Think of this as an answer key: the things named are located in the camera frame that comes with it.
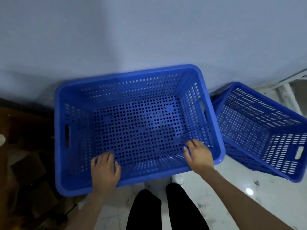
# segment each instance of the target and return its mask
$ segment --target black pants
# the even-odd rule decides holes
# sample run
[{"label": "black pants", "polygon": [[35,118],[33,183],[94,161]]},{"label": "black pants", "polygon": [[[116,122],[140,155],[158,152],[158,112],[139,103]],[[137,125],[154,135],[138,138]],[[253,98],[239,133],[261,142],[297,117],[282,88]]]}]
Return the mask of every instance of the black pants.
[{"label": "black pants", "polygon": [[[173,230],[209,230],[198,208],[180,185],[167,185],[166,194],[169,204],[169,218]],[[147,189],[142,190],[136,196],[126,227],[126,230],[139,229],[162,229],[161,200]]]}]

